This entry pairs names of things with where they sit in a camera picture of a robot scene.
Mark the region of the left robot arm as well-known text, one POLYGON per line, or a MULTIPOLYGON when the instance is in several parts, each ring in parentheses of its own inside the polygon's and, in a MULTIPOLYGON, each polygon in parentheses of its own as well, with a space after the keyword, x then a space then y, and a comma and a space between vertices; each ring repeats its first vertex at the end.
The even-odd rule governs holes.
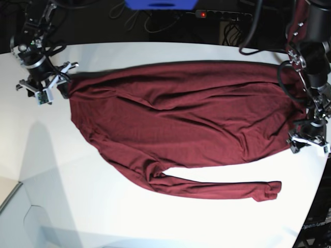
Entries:
POLYGON ((287 143, 293 153, 305 146, 313 146, 322 154, 330 154, 326 140, 330 119, 330 1, 295 1, 292 20, 285 30, 285 51, 289 60, 277 69, 277 80, 285 94, 306 105, 307 117, 294 121, 287 143), (281 79, 284 67, 294 69, 303 83, 306 96, 292 95, 281 79))

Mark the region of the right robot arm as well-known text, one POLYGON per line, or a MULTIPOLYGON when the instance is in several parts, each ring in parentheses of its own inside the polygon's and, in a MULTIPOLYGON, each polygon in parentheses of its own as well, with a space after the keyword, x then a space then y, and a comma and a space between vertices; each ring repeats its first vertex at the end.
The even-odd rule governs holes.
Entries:
POLYGON ((52 33, 53 11, 57 5, 52 1, 31 1, 25 13, 25 22, 19 33, 10 40, 10 51, 28 72, 27 79, 16 85, 16 90, 25 89, 28 97, 34 97, 38 105, 51 105, 56 88, 64 99, 69 98, 68 71, 79 66, 77 62, 65 62, 61 66, 52 64, 50 58, 67 46, 61 42, 46 48, 52 33))

